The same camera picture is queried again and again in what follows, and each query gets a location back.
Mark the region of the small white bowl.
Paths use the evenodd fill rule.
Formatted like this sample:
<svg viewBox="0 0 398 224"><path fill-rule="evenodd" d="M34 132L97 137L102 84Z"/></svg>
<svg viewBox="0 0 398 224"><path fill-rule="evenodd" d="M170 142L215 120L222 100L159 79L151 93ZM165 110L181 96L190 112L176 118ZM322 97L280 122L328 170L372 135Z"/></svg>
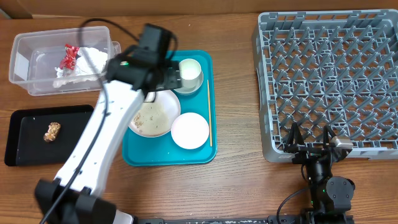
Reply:
<svg viewBox="0 0 398 224"><path fill-rule="evenodd" d="M174 143L183 149L197 149L206 143L210 135L209 124L197 113L181 114L172 124Z"/></svg>

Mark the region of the brown food scrap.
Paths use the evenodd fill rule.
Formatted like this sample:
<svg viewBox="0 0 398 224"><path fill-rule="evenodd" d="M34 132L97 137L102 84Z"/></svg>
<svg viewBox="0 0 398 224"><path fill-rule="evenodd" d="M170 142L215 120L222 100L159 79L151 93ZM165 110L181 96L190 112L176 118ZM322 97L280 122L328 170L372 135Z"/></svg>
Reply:
<svg viewBox="0 0 398 224"><path fill-rule="evenodd" d="M60 129L61 129L60 123L56 123L56 122L50 123L47 132L44 134L44 141L52 142L52 141L56 140L56 138L60 132Z"/></svg>

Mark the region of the white cup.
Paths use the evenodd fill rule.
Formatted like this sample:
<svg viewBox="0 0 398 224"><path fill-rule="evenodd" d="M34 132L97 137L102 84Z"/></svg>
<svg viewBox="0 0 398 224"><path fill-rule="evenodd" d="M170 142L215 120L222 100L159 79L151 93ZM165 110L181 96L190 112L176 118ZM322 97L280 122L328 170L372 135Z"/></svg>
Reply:
<svg viewBox="0 0 398 224"><path fill-rule="evenodd" d="M180 76L183 88L194 88L200 79L201 65L198 61L187 58L179 63Z"/></svg>

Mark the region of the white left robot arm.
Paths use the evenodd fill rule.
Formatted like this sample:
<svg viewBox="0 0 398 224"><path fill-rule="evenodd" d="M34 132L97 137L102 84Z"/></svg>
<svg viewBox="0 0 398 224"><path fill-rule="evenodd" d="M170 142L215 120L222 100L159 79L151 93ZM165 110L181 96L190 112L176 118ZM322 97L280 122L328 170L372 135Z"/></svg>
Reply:
<svg viewBox="0 0 398 224"><path fill-rule="evenodd" d="M178 62L169 46L177 36L146 24L136 45L95 71L101 91L94 111L70 157L53 181L39 180L35 198L41 223L137 223L137 218L101 198L113 159L148 93L180 88Z"/></svg>

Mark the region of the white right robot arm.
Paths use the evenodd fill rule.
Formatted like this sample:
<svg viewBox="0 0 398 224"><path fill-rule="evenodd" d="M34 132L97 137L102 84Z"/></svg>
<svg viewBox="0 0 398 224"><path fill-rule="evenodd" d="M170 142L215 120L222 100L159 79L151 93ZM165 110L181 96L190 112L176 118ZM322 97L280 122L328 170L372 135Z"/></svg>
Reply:
<svg viewBox="0 0 398 224"><path fill-rule="evenodd" d="M339 137L331 126L323 128L322 147L306 146L297 123L293 123L285 143L284 152L294 155L293 164L301 165L302 177L308 186L289 195L278 207L277 223L353 223L346 216L351 210L355 184L352 180L334 176L332 166L342 161L352 151L350 139ZM299 215L282 217L284 204L296 195L310 192L311 207L304 208Z"/></svg>

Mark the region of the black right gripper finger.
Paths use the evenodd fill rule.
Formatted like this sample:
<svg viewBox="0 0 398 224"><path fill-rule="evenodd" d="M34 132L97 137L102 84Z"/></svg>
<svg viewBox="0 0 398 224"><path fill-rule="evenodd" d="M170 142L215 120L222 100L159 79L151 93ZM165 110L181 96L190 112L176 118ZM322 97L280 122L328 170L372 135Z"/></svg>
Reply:
<svg viewBox="0 0 398 224"><path fill-rule="evenodd" d="M301 135L301 132L300 132L300 129L299 129L299 126L297 123L292 123L286 144L288 146L292 146L294 144L298 144L298 145L302 145L302 146L304 145L304 140L303 140L303 137Z"/></svg>
<svg viewBox="0 0 398 224"><path fill-rule="evenodd" d="M328 147L330 143L330 138L336 136L335 132L332 130L330 125L325 125L323 127L323 146Z"/></svg>

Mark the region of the white napkin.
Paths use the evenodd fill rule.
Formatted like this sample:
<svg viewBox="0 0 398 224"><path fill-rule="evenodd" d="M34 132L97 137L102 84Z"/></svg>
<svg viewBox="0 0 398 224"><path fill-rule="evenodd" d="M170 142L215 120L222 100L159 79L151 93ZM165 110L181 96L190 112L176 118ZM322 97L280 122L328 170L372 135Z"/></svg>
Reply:
<svg viewBox="0 0 398 224"><path fill-rule="evenodd" d="M95 72L102 72L108 54L94 47L81 47L76 56L76 65L74 70L61 69L55 67L57 79L53 81L54 88L60 88L67 83L79 83L85 81L96 81L98 78Z"/></svg>

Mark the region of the red snack wrapper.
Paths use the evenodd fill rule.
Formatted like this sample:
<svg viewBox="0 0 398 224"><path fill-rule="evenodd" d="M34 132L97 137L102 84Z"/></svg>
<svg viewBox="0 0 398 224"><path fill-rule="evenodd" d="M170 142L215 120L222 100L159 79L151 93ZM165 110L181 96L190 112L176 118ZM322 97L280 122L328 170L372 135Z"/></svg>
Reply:
<svg viewBox="0 0 398 224"><path fill-rule="evenodd" d="M76 56L78 55L79 47L65 44L66 55L61 60L59 68L74 70L76 65Z"/></svg>

